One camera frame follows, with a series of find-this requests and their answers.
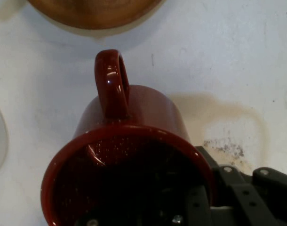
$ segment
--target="red mug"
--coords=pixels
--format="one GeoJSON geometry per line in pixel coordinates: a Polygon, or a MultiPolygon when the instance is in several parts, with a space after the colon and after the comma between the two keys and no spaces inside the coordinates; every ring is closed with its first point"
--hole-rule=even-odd
{"type": "Polygon", "coordinates": [[[86,108],[74,138],[49,164],[41,186],[41,205],[50,226],[73,226],[113,192],[119,183],[106,181],[105,169],[124,165],[124,173],[184,165],[186,156],[205,179],[210,196],[212,171],[189,143],[176,106],[162,93],[129,85],[120,53],[105,50],[96,56],[99,96],[86,108]]]}

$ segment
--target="wooden bowl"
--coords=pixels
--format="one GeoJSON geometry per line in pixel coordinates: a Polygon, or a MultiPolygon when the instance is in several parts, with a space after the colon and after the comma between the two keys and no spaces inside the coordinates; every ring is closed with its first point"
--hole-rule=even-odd
{"type": "Polygon", "coordinates": [[[161,0],[28,0],[48,17],[73,27],[105,29],[128,24],[161,0]]]}

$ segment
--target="white surface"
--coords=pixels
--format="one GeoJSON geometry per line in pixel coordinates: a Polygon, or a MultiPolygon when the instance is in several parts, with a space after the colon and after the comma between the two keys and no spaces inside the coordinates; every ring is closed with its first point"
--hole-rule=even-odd
{"type": "Polygon", "coordinates": [[[107,48],[122,52],[131,84],[177,103],[193,144],[246,172],[287,173],[287,0],[167,0],[131,25],[95,32],[47,20],[24,0],[0,0],[9,133],[0,226],[46,225],[42,176],[97,95],[94,57],[107,48]]]}

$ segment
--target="metal screw head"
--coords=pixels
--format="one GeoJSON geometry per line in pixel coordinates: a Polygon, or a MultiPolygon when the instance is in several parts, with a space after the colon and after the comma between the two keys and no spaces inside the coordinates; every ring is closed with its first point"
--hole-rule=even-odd
{"type": "Polygon", "coordinates": [[[173,225],[181,225],[183,223],[183,217],[181,215],[175,215],[172,220],[173,225]]]}
{"type": "Polygon", "coordinates": [[[226,167],[224,167],[224,171],[230,173],[230,172],[232,172],[232,168],[226,166],[226,167]]]}
{"type": "Polygon", "coordinates": [[[98,221],[96,219],[89,220],[87,226],[98,226],[98,221]]]}
{"type": "Polygon", "coordinates": [[[260,173],[266,176],[266,175],[269,174],[269,171],[266,170],[266,169],[261,169],[261,170],[260,170],[260,173]]]}

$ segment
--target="mug rim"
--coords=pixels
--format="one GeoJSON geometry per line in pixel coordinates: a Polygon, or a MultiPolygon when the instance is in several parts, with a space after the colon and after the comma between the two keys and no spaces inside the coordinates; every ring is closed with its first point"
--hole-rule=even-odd
{"type": "Polygon", "coordinates": [[[48,225],[61,226],[52,203],[53,188],[57,174],[64,163],[72,157],[76,151],[84,148],[86,145],[97,142],[102,139],[112,138],[114,136],[139,135],[150,137],[160,142],[166,143],[181,153],[195,164],[198,171],[205,179],[212,202],[215,196],[215,180],[213,172],[203,155],[188,141],[182,137],[163,129],[135,124],[113,124],[101,126],[97,129],[87,131],[86,133],[74,138],[66,144],[51,160],[45,171],[41,184],[41,207],[48,225]]]}

